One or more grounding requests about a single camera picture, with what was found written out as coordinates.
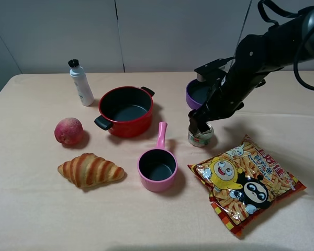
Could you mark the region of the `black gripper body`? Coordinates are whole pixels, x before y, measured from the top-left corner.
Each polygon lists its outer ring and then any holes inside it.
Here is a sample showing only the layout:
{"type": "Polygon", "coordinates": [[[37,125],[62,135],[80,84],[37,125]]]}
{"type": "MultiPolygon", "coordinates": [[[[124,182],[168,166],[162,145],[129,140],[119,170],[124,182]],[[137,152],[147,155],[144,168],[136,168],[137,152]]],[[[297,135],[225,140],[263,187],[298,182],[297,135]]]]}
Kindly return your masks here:
{"type": "Polygon", "coordinates": [[[262,84],[266,74],[243,70],[230,70],[214,93],[196,111],[196,122],[220,120],[231,117],[243,106],[243,100],[262,84]]]}

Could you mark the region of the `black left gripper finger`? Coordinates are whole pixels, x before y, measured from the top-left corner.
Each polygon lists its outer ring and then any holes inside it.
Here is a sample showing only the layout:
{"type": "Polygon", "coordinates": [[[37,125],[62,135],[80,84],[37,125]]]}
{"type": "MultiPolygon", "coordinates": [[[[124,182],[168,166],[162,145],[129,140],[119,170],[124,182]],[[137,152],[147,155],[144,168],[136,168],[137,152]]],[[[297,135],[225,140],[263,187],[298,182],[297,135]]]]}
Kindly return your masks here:
{"type": "Polygon", "coordinates": [[[196,135],[198,133],[197,122],[194,118],[195,113],[196,113],[196,110],[192,110],[188,114],[188,118],[189,118],[188,130],[192,135],[196,135]]]}

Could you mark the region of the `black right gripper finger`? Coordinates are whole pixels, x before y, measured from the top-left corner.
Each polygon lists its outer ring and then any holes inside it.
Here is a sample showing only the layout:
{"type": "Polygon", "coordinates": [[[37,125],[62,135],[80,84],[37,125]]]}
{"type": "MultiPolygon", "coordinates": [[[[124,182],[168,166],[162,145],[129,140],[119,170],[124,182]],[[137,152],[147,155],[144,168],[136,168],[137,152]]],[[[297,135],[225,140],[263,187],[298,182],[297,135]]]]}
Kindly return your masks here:
{"type": "Polygon", "coordinates": [[[209,130],[209,126],[207,125],[207,121],[205,117],[199,116],[197,118],[197,128],[201,133],[204,133],[209,130]]]}

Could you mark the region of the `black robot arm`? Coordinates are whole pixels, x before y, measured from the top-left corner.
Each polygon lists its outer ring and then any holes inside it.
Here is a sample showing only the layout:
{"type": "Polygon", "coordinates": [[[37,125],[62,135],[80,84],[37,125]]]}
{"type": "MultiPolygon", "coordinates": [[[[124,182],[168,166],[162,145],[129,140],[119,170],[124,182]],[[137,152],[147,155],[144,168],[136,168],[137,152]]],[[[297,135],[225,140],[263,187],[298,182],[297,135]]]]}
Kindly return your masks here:
{"type": "Polygon", "coordinates": [[[265,77],[293,66],[298,83],[314,86],[300,77],[298,64],[314,60],[314,6],[287,12],[273,1],[259,1],[257,8],[272,26],[263,35],[250,34],[237,46],[235,55],[217,59],[195,69],[197,79],[209,84],[203,104],[189,112],[189,131],[195,135],[209,130],[209,121],[231,117],[243,108],[249,93],[265,84],[265,77]]]}

